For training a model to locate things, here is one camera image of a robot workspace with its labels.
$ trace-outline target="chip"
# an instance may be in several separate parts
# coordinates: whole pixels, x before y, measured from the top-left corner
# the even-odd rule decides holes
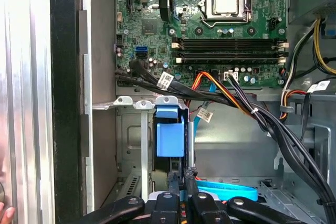
[[[158,21],[157,19],[143,19],[142,20],[142,34],[143,35],[155,35],[158,33]]]

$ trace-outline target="metal bracket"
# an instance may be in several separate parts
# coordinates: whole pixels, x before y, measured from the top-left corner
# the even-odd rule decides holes
[[[267,187],[263,182],[261,182],[260,192],[264,195],[267,204],[274,210],[282,212],[285,215],[294,217],[308,224],[322,223],[315,216],[312,217],[310,214],[306,213],[302,208],[297,206],[287,195],[285,195],[282,190]]]
[[[184,103],[179,103],[178,98],[172,95],[163,95],[155,99],[155,103],[151,101],[138,101],[134,102],[133,99],[129,96],[120,96],[113,102],[97,103],[92,106],[93,110],[110,110],[114,109],[117,106],[133,106],[136,110],[151,110],[156,105],[175,105],[179,106],[180,109],[185,110],[187,106]]]

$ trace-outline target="yellow wire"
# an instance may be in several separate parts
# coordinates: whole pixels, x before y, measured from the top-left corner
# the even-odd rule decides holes
[[[321,50],[320,50],[320,36],[319,36],[319,28],[320,28],[320,24],[321,24],[321,20],[319,19],[316,24],[315,24],[315,28],[314,28],[314,43],[315,43],[315,52],[316,52],[316,56],[317,59],[319,61],[319,63],[329,72],[336,74],[336,69],[333,69],[331,67],[329,67],[324,61],[323,61],[323,57],[321,54]]]

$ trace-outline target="sata port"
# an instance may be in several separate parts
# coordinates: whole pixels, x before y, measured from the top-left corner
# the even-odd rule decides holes
[[[148,47],[145,46],[136,46],[135,52],[148,52]]]

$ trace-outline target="sticker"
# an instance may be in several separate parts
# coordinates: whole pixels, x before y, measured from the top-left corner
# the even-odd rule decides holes
[[[316,87],[317,87],[317,84],[312,85],[312,86],[308,89],[307,93],[312,93],[312,92],[314,92],[315,89],[316,89]]]
[[[163,72],[156,86],[158,86],[160,89],[167,90],[173,79],[174,77],[171,74]]]
[[[197,116],[203,119],[205,122],[209,123],[213,114],[214,113],[207,111],[205,108],[200,107],[200,110],[198,111]]]
[[[317,84],[317,87],[315,88],[315,91],[321,91],[326,90],[330,81],[321,81],[319,84]]]

